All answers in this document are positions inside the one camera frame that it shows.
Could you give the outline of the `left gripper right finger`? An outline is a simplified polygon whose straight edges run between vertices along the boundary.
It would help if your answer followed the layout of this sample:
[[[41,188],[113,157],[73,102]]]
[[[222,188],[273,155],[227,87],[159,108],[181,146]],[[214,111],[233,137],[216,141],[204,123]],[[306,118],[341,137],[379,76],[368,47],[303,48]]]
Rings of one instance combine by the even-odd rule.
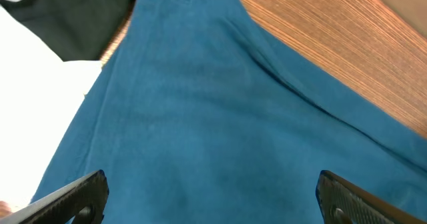
[[[426,224],[327,170],[320,172],[316,199],[325,224]]]

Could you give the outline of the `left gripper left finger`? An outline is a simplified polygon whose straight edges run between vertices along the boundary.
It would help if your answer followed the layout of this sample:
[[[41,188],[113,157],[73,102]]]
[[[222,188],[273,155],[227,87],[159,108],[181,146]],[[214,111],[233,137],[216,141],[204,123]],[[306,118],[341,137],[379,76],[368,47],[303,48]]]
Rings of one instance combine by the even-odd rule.
[[[1,219],[1,224],[100,224],[109,196],[107,178],[94,171]]]

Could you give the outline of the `blue polo shirt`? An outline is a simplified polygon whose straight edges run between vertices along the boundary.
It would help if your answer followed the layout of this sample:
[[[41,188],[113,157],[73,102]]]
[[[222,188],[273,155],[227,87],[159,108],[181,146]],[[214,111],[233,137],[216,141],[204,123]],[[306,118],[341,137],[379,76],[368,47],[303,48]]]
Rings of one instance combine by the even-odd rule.
[[[426,218],[426,140],[239,0],[137,0],[34,194],[105,172],[105,223],[321,223],[330,170]]]

